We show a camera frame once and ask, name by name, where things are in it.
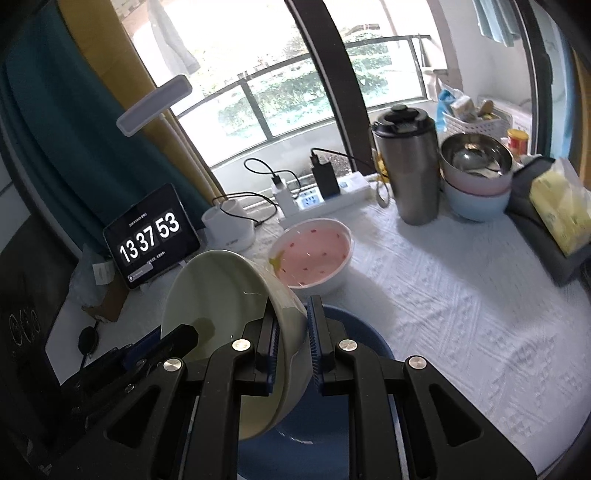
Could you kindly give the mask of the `white charger plug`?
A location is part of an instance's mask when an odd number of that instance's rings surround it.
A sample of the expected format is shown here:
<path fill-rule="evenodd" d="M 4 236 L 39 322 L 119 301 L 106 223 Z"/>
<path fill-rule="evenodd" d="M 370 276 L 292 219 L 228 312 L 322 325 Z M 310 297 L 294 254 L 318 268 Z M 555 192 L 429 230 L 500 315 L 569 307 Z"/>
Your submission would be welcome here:
<path fill-rule="evenodd" d="M 279 175 L 273 175 L 271 180 L 273 181 L 271 193 L 273 193 L 276 203 L 279 204 L 280 210 L 283 211 L 283 216 L 290 217 L 296 215 L 300 209 L 298 209 L 293 194 L 290 192 L 290 188 L 287 187 L 287 183 Z"/>

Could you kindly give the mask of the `hanging blue garment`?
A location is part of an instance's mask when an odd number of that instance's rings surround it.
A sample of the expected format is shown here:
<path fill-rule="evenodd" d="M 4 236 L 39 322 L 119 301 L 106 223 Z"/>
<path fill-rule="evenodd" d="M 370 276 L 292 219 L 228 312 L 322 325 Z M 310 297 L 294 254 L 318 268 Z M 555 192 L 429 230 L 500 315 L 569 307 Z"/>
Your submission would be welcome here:
<path fill-rule="evenodd" d="M 511 48 L 520 40 L 520 29 L 508 0 L 474 0 L 481 35 Z"/>

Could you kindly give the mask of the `white bowl pink inside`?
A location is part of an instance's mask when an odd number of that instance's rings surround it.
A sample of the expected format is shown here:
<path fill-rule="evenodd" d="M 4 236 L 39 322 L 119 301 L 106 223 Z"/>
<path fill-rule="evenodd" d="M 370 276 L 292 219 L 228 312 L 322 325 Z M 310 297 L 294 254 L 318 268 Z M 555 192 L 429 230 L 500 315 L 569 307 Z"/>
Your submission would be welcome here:
<path fill-rule="evenodd" d="M 339 220 L 311 219 L 283 232 L 270 248 L 273 274 L 304 301 L 342 287 L 353 259 L 353 234 Z"/>

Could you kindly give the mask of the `light blue bowl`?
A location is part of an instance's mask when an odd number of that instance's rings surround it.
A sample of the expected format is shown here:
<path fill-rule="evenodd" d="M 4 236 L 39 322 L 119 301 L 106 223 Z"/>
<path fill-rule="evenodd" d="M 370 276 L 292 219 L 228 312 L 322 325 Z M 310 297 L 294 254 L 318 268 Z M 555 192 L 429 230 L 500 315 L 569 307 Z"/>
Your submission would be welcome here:
<path fill-rule="evenodd" d="M 451 209 L 464 219 L 488 222 L 501 216 L 509 204 L 511 190 L 498 195 L 482 196 L 466 193 L 444 180 L 444 192 Z"/>

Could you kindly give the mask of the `white desk lamp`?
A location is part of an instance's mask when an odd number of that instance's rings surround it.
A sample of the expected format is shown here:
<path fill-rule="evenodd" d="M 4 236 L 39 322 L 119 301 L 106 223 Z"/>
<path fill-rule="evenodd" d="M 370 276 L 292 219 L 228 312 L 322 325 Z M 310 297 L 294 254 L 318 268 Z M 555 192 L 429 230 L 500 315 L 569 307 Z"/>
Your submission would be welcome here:
<path fill-rule="evenodd" d="M 116 92 L 124 113 L 116 121 L 126 137 L 142 131 L 205 199 L 205 236 L 212 248 L 243 252 L 256 240 L 254 222 L 238 199 L 225 193 L 170 108 L 192 92 L 180 74 L 156 87 L 149 80 L 125 82 Z"/>

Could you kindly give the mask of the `white textured tablecloth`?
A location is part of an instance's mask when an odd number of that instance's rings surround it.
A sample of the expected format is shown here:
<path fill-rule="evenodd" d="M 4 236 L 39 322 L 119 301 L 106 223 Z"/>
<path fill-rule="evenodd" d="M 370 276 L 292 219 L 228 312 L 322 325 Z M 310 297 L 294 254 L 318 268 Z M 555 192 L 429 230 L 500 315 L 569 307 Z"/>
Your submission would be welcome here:
<path fill-rule="evenodd" d="M 428 359 L 545 477 L 590 414 L 588 290 L 554 285 L 505 216 L 473 223 L 443 208 L 412 227 L 365 202 L 337 217 L 355 249 L 329 305 L 397 358 Z"/>

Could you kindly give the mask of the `yellow curtain left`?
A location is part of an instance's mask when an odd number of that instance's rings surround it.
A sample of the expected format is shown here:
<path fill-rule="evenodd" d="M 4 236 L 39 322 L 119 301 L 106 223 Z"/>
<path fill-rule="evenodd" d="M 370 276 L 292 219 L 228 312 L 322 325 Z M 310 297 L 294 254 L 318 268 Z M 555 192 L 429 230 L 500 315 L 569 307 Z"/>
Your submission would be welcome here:
<path fill-rule="evenodd" d="M 155 90 L 110 1 L 60 1 L 58 7 L 83 57 L 124 109 Z M 149 122 L 143 132 L 206 202 L 223 194 L 221 184 L 169 110 Z"/>

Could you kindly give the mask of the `dark grey folded cloth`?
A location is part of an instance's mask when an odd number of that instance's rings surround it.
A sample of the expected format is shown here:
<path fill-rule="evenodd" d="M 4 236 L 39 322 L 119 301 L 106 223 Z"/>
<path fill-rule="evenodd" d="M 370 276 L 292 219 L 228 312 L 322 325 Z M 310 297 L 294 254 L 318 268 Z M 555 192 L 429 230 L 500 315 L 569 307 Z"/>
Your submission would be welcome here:
<path fill-rule="evenodd" d="M 554 163 L 553 158 L 537 157 L 513 175 L 510 200 L 505 213 L 514 222 L 556 286 L 565 286 L 576 279 L 583 279 L 590 284 L 590 246 L 565 257 L 529 200 L 532 182 Z"/>

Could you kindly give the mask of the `teal curtain left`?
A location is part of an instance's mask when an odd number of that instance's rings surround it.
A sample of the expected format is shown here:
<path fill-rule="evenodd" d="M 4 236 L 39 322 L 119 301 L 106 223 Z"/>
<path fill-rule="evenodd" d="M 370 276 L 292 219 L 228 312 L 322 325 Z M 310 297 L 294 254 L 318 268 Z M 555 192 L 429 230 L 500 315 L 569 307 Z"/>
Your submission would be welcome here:
<path fill-rule="evenodd" d="M 99 254 L 108 251 L 104 228 L 166 183 L 200 228 L 204 197 L 142 131 L 118 129 L 123 107 L 83 57 L 59 2 L 1 5 L 1 155 L 19 194 Z"/>

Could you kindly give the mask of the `stainless steel tumbler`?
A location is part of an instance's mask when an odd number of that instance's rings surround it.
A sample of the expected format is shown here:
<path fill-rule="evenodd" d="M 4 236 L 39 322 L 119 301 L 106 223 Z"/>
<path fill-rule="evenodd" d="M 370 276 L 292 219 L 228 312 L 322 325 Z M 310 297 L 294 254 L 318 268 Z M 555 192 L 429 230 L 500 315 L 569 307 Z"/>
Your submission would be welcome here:
<path fill-rule="evenodd" d="M 440 188 L 435 121 L 423 109 L 398 104 L 377 118 L 372 133 L 402 220 L 414 226 L 435 220 Z"/>

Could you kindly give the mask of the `yellow tissue pack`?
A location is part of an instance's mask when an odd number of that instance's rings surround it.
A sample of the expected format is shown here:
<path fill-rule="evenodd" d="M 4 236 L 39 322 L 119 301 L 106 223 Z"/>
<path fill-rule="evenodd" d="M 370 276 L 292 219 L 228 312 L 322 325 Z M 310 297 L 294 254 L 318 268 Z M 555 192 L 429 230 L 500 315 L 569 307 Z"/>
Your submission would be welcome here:
<path fill-rule="evenodd" d="M 590 243 L 590 191 L 569 160 L 555 160 L 536 177 L 529 199 L 565 257 Z"/>

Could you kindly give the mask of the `black power adapter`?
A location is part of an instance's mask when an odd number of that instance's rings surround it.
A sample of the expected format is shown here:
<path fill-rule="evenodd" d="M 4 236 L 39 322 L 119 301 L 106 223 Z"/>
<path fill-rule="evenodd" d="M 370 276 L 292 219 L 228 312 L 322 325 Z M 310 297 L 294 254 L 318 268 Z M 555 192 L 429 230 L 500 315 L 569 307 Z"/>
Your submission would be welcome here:
<path fill-rule="evenodd" d="M 315 153 L 311 153 L 311 173 L 315 177 L 315 183 L 318 186 L 322 198 L 327 200 L 341 193 L 332 163 L 322 163 Z"/>

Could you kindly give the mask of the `large dark blue bowl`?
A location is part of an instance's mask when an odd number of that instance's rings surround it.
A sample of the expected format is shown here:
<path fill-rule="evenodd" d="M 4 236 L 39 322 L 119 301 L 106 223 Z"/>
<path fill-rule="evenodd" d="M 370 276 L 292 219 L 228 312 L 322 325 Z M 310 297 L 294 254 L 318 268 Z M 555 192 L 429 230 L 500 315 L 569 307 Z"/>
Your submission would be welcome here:
<path fill-rule="evenodd" d="M 347 479 L 345 396 L 324 397 L 314 381 L 294 410 L 266 434 L 238 445 L 240 479 Z"/>

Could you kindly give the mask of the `cream yellow bowl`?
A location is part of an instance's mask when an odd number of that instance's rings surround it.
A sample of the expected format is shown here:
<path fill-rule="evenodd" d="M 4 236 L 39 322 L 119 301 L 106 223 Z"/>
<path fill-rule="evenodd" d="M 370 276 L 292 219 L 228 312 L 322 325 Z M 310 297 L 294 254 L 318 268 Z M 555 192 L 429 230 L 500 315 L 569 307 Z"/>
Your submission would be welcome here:
<path fill-rule="evenodd" d="M 267 397 L 244 396 L 239 438 L 263 435 L 297 406 L 311 380 L 308 315 L 297 295 L 270 270 L 238 253 L 211 250 L 188 262 L 175 278 L 165 302 L 161 335 L 192 326 L 197 347 L 189 361 L 205 359 L 242 337 L 245 325 L 273 305 L 280 326 L 276 382 Z"/>

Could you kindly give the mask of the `tablet showing clock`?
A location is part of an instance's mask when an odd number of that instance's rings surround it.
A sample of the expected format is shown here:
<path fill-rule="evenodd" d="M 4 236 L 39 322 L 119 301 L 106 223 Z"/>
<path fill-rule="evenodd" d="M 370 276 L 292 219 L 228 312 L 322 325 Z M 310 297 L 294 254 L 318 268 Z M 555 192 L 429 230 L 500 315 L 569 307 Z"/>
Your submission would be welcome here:
<path fill-rule="evenodd" d="M 103 237 L 125 286 L 135 290 L 200 247 L 173 185 L 165 184 L 108 224 Z"/>

